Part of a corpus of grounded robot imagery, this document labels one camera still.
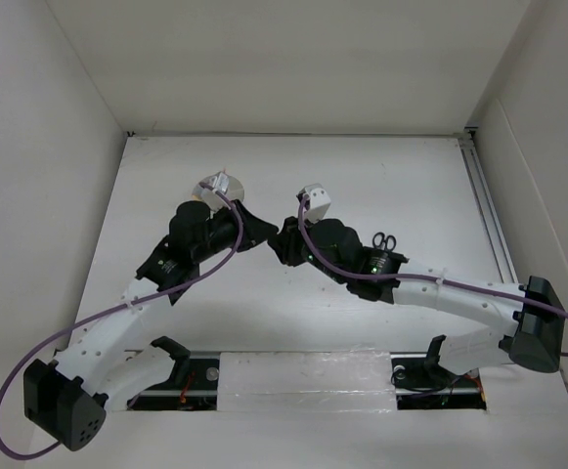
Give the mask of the black handled scissors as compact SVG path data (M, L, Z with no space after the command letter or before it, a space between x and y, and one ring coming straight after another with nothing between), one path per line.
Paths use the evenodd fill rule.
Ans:
M397 239L393 234L377 232L372 237L372 246L383 251L393 251L396 248Z

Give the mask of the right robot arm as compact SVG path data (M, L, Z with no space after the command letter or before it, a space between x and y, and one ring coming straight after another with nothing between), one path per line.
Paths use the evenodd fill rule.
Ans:
M301 226L295 217L270 234L268 245L288 267L309 264L366 301L422 307L480 323L462 335L432 338L411 376L416 392L439 391L481 367L513 363L539 373L560 368L565 320L550 282L462 284L388 248L382 233L364 246L337 219Z

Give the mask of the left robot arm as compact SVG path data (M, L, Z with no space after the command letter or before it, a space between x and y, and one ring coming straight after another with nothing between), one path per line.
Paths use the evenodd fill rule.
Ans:
M86 332L50 362L34 360L23 373L25 416L71 451L98 434L110 411L153 385L178 387L188 378L190 351L167 336L135 358L123 353L169 319L179 298L205 279L202 262L250 250L277 233L239 201L217 210L203 201L180 204L167 235L137 269L113 312L83 321Z

